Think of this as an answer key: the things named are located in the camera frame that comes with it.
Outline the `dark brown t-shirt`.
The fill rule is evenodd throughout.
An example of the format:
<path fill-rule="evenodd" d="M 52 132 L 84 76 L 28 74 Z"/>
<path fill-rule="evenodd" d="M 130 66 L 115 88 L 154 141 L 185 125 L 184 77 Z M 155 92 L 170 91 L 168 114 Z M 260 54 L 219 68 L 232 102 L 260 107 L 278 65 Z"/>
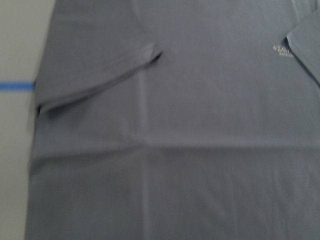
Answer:
<path fill-rule="evenodd" d="M 317 240 L 317 0 L 58 0 L 27 240 Z"/>

